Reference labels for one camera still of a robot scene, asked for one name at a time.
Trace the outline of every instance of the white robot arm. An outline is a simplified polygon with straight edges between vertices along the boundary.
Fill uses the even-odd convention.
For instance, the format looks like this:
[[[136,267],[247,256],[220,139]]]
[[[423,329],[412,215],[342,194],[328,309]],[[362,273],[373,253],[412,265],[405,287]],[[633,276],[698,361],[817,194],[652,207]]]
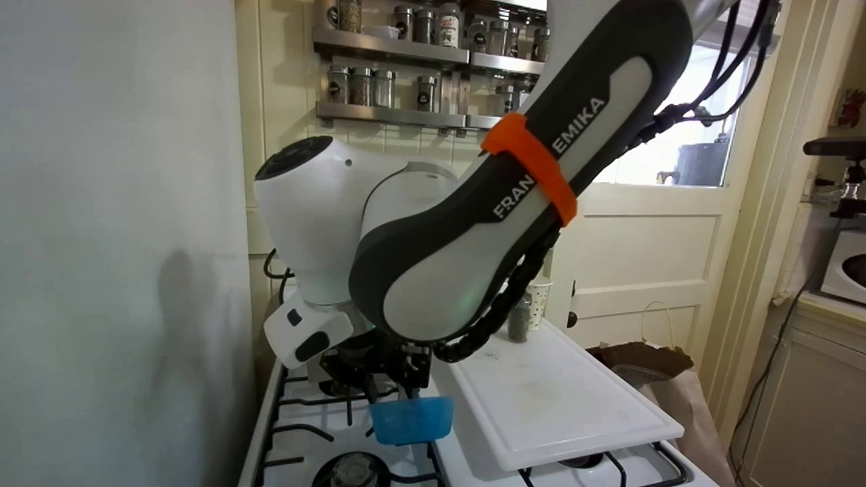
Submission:
[[[519,118],[575,194],[622,152],[698,111],[696,100],[656,116],[698,33],[730,4],[549,0],[549,53]],[[763,0],[752,43],[773,16],[778,1]],[[262,165],[255,191],[278,256],[297,273],[297,295],[265,323],[284,365],[372,329],[376,338],[362,338],[357,356],[385,368],[401,356],[468,356],[503,321],[564,223],[539,175],[512,152],[480,157],[458,181],[438,165],[305,138]]]

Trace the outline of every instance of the gas stove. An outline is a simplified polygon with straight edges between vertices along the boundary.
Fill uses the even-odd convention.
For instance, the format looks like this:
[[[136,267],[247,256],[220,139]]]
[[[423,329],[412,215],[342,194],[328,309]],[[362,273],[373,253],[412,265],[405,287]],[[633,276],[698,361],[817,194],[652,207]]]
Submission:
[[[539,349],[545,349],[545,360],[554,356],[554,344],[560,340],[554,332],[537,332],[531,338]],[[633,487],[633,484],[687,484],[687,487],[711,487],[715,482],[702,474],[687,456],[683,456],[669,441],[638,441],[622,447],[612,447],[610,434],[598,434],[598,424],[581,422],[580,417],[554,417],[560,422],[558,429],[591,429],[594,444],[612,447],[603,452],[591,452],[580,456],[564,456],[558,447],[547,447],[539,437],[547,434],[514,434],[514,452],[524,447],[541,444],[541,456],[524,455],[522,463],[508,463],[503,456],[503,447],[495,444],[507,437],[508,444],[508,422],[485,417],[480,403],[497,403],[503,390],[495,390],[488,376],[480,390],[485,399],[474,398],[474,372],[485,371],[485,360],[495,360],[512,382],[522,383],[518,372],[508,372],[508,360],[497,356],[501,346],[489,344],[483,349],[477,360],[465,360],[460,365],[437,365],[432,382],[423,395],[447,395],[455,403],[455,426],[447,437],[437,444],[414,444],[414,447],[385,447],[373,434],[373,422],[369,410],[369,399],[362,395],[346,395],[319,387],[311,382],[305,371],[286,371],[273,365],[267,391],[262,398],[257,429],[251,447],[247,452],[242,487],[391,487],[391,484],[419,484],[419,487]],[[507,349],[508,356],[518,356],[518,365],[527,365],[524,356],[531,349]],[[385,387],[376,399],[401,399],[397,390]],[[514,424],[541,424],[531,417],[514,417]]]

